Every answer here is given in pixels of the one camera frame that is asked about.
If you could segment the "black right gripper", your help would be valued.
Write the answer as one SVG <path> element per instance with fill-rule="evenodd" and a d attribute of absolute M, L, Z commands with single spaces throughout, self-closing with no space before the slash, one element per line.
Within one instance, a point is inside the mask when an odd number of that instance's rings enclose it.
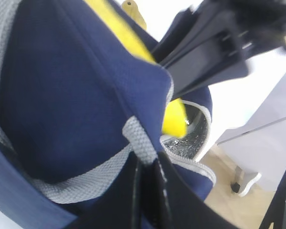
<path fill-rule="evenodd" d="M 153 49 L 174 95 L 248 75 L 246 60 L 286 51 L 286 0 L 210 0 L 179 12 Z"/>

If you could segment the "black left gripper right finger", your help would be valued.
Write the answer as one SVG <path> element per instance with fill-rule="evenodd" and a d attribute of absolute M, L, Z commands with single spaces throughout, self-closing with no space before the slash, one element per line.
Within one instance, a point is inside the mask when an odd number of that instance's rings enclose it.
<path fill-rule="evenodd" d="M 143 228 L 234 229 L 204 202 L 215 182 L 209 167 L 160 152 L 143 176 Z"/>

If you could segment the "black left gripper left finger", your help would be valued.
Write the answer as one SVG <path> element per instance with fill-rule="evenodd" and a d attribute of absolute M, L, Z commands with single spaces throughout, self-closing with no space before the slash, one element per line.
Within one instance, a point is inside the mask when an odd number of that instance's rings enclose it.
<path fill-rule="evenodd" d="M 142 164 L 131 152 L 109 189 L 70 229 L 139 229 L 141 227 Z"/>

